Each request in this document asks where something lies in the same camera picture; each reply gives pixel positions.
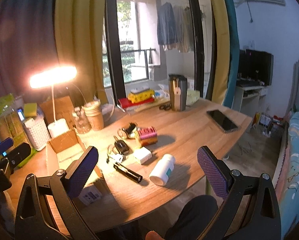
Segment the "green label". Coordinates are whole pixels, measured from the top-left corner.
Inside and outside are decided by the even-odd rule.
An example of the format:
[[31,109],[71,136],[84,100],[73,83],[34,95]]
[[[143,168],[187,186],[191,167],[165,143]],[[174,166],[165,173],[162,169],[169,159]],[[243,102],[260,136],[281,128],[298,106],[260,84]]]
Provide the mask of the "green label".
[[168,168],[168,170],[167,170],[167,172],[166,172],[166,175],[169,177],[169,176],[170,176],[170,174],[171,174],[171,169],[170,169],[170,168]]

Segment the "keyboard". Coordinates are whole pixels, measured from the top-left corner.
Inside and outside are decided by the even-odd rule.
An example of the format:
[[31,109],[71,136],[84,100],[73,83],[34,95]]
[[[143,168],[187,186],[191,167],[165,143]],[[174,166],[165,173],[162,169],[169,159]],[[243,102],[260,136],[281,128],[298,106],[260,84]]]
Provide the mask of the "keyboard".
[[259,82],[255,80],[237,80],[236,85],[242,88],[260,86]]

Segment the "red book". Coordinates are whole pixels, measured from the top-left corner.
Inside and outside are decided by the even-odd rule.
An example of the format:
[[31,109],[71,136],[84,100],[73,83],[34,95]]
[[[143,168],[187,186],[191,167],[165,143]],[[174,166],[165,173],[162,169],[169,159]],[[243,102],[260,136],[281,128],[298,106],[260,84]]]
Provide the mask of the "red book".
[[142,105],[142,104],[145,104],[145,103],[153,103],[155,101],[155,99],[151,97],[151,98],[149,98],[145,101],[134,103],[134,104],[131,101],[129,101],[127,98],[121,98],[118,101],[121,104],[121,107],[123,109],[126,109],[126,108],[131,107],[131,106],[139,106],[139,105]]

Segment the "barcode label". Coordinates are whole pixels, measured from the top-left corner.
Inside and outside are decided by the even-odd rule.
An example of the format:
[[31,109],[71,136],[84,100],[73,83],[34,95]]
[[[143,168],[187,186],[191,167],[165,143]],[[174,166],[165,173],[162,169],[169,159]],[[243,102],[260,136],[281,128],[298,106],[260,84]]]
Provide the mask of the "barcode label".
[[99,192],[93,184],[83,188],[82,192],[78,196],[80,201],[82,201],[86,206],[92,204],[101,197],[101,192]]

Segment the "glowing lamp head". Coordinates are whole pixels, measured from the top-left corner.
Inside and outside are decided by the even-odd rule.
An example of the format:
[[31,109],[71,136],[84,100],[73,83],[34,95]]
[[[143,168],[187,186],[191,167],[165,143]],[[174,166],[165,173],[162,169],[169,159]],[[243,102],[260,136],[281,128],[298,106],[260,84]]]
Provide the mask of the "glowing lamp head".
[[54,84],[70,81],[76,74],[77,70],[73,66],[56,67],[32,76],[29,79],[29,84],[31,88],[49,87]]

